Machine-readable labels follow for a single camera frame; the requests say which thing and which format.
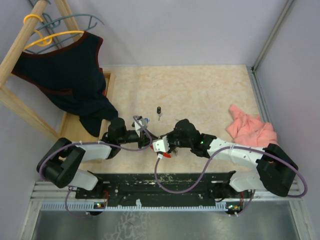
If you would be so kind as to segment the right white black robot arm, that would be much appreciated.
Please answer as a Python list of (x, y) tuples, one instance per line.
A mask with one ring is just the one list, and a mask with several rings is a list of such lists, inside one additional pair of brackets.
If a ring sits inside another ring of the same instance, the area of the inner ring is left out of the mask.
[(235, 198), (246, 190), (267, 190), (279, 197), (287, 197), (299, 169), (278, 145), (247, 147), (227, 142), (215, 135), (199, 132), (188, 120), (178, 121), (166, 135), (169, 150), (188, 148), (198, 157), (228, 161), (249, 168), (236, 171), (223, 185), (223, 192)]

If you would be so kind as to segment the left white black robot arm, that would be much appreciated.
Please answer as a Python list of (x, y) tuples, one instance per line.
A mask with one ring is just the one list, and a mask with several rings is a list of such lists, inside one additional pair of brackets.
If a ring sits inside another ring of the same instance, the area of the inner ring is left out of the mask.
[(38, 163), (40, 177), (56, 187), (85, 189), (97, 199), (103, 195), (104, 186), (98, 177), (89, 171), (80, 170), (82, 162), (97, 159), (112, 159), (120, 150), (139, 152), (152, 146), (158, 137), (147, 130), (148, 123), (142, 116), (133, 117), (133, 130), (128, 130), (124, 119), (114, 118), (101, 140), (72, 142), (65, 137), (57, 140)]

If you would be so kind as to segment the black tag key upper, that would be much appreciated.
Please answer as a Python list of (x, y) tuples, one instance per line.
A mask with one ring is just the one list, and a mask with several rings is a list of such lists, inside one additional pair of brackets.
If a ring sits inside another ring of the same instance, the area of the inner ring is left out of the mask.
[(156, 113), (158, 115), (158, 121), (160, 121), (161, 116), (163, 115), (162, 108), (160, 106), (157, 107)]

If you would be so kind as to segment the pink cloth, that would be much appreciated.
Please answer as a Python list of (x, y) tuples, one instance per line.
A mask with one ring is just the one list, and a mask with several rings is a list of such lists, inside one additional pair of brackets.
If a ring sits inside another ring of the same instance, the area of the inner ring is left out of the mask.
[(259, 116), (251, 116), (235, 105), (231, 105), (228, 111), (233, 122), (226, 131), (236, 144), (248, 147), (278, 145), (277, 133), (270, 122), (263, 122)]

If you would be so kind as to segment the dark navy vest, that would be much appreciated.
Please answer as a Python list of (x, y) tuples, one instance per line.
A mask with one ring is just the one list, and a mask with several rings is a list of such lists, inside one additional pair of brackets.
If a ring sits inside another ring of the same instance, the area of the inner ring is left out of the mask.
[(84, 32), (76, 42), (43, 54), (22, 52), (12, 74), (35, 85), (59, 109), (79, 117), (92, 136), (100, 135), (102, 120), (118, 111), (106, 97), (106, 80), (98, 55), (99, 36)]

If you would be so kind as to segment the yellow plastic hanger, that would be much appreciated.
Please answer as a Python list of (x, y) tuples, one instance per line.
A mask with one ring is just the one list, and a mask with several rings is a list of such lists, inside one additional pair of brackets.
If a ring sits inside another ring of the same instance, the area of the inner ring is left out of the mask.
[(26, 45), (24, 47), (24, 49), (23, 49), (24, 51), (27, 50), (28, 48), (34, 46), (34, 45), (37, 45), (39, 47), (45, 47), (45, 46), (51, 44), (52, 41), (53, 41), (53, 38), (57, 37), (57, 36), (67, 35), (67, 34), (83, 34), (84, 33), (84, 31), (81, 31), (81, 30), (69, 30), (69, 31), (62, 31), (62, 32), (54, 33), (54, 34), (51, 34), (51, 35), (48, 35), (48, 36), (44, 37), (40, 33), (39, 30), (35, 29), (33, 32), (38, 34), (39, 39), (34, 41), (34, 42), (32, 42), (32, 43), (30, 43), (30, 44), (28, 44), (28, 45)]

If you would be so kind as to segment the teal plastic hanger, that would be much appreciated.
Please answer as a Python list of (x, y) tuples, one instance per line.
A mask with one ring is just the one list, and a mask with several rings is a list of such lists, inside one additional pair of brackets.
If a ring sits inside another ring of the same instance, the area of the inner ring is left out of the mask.
[[(88, 17), (87, 27), (83, 29), (83, 31), (85, 32), (88, 32), (89, 30), (95, 28), (98, 23), (104, 25), (104, 23), (98, 17), (87, 13), (69, 14), (66, 16), (56, 18), (54, 20), (51, 19), (51, 17), (47, 13), (44, 13), (43, 16), (45, 18), (48, 18), (49, 21), (46, 21), (42, 26), (38, 27), (36, 30), (40, 31), (42, 29), (46, 29), (47, 33), (50, 35), (57, 34), (56, 30), (61, 25), (62, 21), (64, 21), (64, 24), (68, 31), (79, 31), (79, 27), (76, 22), (77, 17)], [(48, 45), (42, 46), (42, 49), (40, 49), (37, 52), (33, 52), (31, 50), (26, 50), (26, 52), (32, 54), (42, 54), (53, 47), (61, 49), (62, 47), (64, 47), (63, 43), (70, 43), (71, 40), (77, 41), (82, 36), (82, 33), (74, 32), (67, 33), (66, 35), (67, 36), (64, 37), (59, 37), (58, 35), (53, 36), (52, 41)]]

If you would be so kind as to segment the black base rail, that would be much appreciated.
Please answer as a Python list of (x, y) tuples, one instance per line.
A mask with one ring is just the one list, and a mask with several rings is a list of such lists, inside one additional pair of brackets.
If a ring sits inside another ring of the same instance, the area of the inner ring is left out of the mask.
[(106, 199), (109, 207), (214, 207), (217, 203), (249, 199), (252, 192), (234, 190), (233, 171), (227, 173), (105, 173), (97, 174), (91, 190), (77, 187), (79, 200)]

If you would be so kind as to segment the wooden tray frame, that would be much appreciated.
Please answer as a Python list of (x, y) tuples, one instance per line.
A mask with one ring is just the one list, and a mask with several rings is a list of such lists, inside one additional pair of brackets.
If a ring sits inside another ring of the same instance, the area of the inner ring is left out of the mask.
[[(114, 71), (103, 69), (106, 89), (105, 95), (111, 102), (113, 98), (116, 74)], [(72, 142), (96, 142), (100, 140), (105, 132), (107, 132), (109, 121), (103, 120), (100, 126), (99, 137), (90, 135), (80, 122), (78, 116), (65, 112), (61, 121), (59, 136), (67, 138)]]

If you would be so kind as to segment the aluminium frame post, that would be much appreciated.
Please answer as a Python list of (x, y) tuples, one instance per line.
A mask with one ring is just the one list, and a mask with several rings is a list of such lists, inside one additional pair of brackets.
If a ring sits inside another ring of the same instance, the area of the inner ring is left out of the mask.
[(295, 0), (287, 0), (285, 2), (285, 5), (283, 9), (280, 12), (279, 17), (277, 18), (274, 26), (272, 27), (272, 30), (270, 34), (268, 35), (267, 40), (265, 41), (257, 59), (255, 60), (253, 66), (251, 67), (251, 71), (253, 74), (257, 72), (259, 69), (260, 65), (262, 64), (264, 58), (266, 57), (269, 49), (271, 48), (273, 42), (275, 41), (278, 33), (280, 32), (280, 29), (282, 25), (285, 23), (287, 17), (289, 16), (290, 12), (292, 11), (292, 8), (295, 4)]

